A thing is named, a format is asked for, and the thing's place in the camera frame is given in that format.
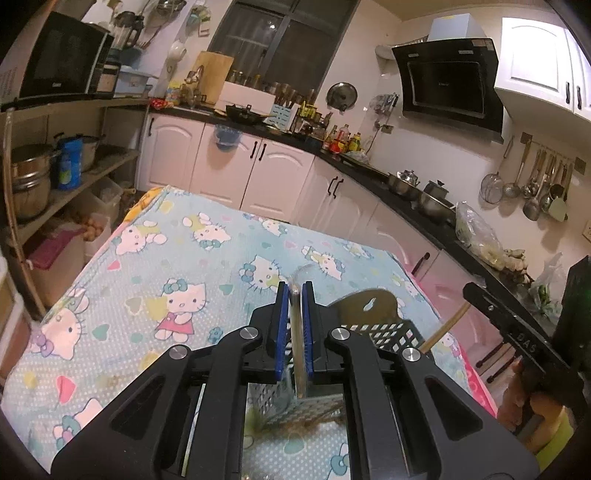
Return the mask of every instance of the shelf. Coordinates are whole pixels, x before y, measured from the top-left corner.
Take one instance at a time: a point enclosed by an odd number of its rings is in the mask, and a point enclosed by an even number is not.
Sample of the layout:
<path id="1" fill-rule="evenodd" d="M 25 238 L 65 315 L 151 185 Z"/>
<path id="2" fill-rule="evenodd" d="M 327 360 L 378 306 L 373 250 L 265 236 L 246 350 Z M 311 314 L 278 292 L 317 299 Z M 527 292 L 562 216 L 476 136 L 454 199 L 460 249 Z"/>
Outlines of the shelf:
<path id="1" fill-rule="evenodd" d="M 71 112 L 80 108 L 107 108 L 117 106 L 148 105 L 149 98 L 111 98 L 105 100 L 74 100 L 72 102 L 47 103 L 15 110 L 12 113 L 13 123 L 24 122 L 32 118 L 54 115 L 55 113 Z M 6 112 L 0 113 L 0 125 L 5 122 Z"/>
<path id="2" fill-rule="evenodd" d="M 96 150 L 97 161 L 95 167 L 82 174 L 80 186 L 74 190 L 52 190 L 49 197 L 49 206 L 45 212 L 24 225 L 18 225 L 18 242 L 22 245 L 29 240 L 46 221 L 55 215 L 58 210 L 64 208 L 82 191 L 111 173 L 114 169 L 136 159 L 138 155 L 139 152 L 137 150 L 128 150 L 122 147 L 114 147 L 113 145 L 100 145 Z M 5 228 L 5 236 L 8 238 L 8 245 L 14 247 L 9 228 Z"/>

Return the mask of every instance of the blue container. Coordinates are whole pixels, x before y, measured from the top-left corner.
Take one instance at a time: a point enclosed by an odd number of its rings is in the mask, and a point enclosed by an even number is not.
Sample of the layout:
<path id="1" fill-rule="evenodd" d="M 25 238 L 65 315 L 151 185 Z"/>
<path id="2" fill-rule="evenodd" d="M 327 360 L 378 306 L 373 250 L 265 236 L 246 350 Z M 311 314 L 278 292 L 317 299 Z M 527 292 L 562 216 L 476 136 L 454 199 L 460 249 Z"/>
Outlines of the blue container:
<path id="1" fill-rule="evenodd" d="M 59 161 L 59 190 L 71 190 L 80 186 L 80 174 L 82 170 L 81 138 L 66 138 L 59 142 L 61 157 Z"/>

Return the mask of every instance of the blue blanket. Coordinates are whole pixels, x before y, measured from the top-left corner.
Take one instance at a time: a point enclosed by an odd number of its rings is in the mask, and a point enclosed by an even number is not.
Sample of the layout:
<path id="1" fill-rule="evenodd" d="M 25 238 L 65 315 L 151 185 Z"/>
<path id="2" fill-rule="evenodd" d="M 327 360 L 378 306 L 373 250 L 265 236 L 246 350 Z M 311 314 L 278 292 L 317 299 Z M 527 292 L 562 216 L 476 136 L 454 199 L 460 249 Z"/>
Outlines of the blue blanket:
<path id="1" fill-rule="evenodd" d="M 8 378 L 2 410 L 48 471 L 56 453 L 137 375 L 175 343 L 216 344 L 272 303 L 280 281 L 304 265 L 316 300 L 329 304 L 385 288 L 427 338 L 437 314 L 386 252 L 224 207 L 166 187 L 52 308 Z M 453 348 L 437 364 L 469 391 Z M 348 475 L 346 431 L 289 428 L 245 438 L 251 476 Z"/>

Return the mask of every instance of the wall-mounted cabinet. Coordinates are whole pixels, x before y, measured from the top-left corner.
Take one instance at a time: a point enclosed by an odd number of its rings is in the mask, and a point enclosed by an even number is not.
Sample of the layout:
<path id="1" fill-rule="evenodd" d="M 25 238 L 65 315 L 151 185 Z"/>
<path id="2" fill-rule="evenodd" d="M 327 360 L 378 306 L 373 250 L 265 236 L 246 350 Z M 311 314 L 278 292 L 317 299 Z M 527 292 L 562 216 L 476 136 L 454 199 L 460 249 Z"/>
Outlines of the wall-mounted cabinet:
<path id="1" fill-rule="evenodd" d="M 591 148 L 591 67 L 565 28 L 503 18 L 495 90 L 516 124 Z"/>

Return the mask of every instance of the metal screw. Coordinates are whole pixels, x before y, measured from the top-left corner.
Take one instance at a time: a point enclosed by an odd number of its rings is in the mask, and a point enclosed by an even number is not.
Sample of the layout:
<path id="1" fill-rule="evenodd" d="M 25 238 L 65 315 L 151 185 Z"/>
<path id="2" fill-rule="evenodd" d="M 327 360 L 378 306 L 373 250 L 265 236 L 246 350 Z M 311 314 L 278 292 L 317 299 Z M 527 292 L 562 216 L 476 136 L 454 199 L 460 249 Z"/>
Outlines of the metal screw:
<path id="1" fill-rule="evenodd" d="M 347 329 L 340 328 L 340 327 L 335 328 L 332 332 L 330 332 L 330 334 L 336 340 L 346 340 L 347 338 L 349 338 L 351 336 L 351 334 L 349 333 L 349 331 Z"/>
<path id="2" fill-rule="evenodd" d="M 189 349 L 187 347 L 183 345 L 175 345 L 170 349 L 168 354 L 170 355 L 170 358 L 172 358 L 173 360 L 180 360 L 181 358 L 185 358 L 188 352 Z"/>
<path id="3" fill-rule="evenodd" d="M 421 358 L 421 352 L 419 352 L 416 348 L 408 347 L 402 351 L 402 357 L 409 362 L 416 362 L 419 358 Z"/>
<path id="4" fill-rule="evenodd" d="M 252 340 L 258 335 L 258 330 L 254 327 L 244 327 L 240 330 L 240 336 L 245 340 Z"/>

